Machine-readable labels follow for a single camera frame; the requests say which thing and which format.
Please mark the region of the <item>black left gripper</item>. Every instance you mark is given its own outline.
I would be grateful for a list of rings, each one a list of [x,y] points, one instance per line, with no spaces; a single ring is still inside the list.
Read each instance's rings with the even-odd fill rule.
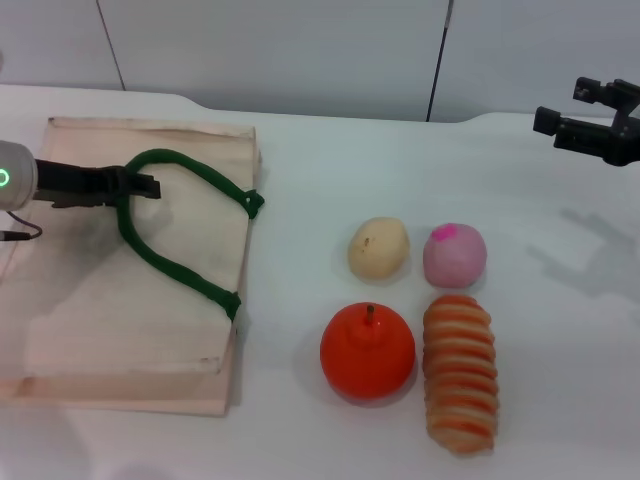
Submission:
[[[152,176],[132,173],[122,166],[82,167],[37,160],[37,187],[33,199],[53,208],[113,206],[123,197],[161,198],[160,183]]]

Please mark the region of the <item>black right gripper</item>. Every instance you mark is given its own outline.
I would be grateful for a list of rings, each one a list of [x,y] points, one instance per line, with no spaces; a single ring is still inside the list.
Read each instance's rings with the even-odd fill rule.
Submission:
[[[615,110],[612,124],[575,120],[540,106],[534,114],[533,130],[553,137],[556,149],[603,158],[611,166],[627,166],[639,161],[638,86],[621,79],[602,84],[580,77],[574,87],[574,99]]]

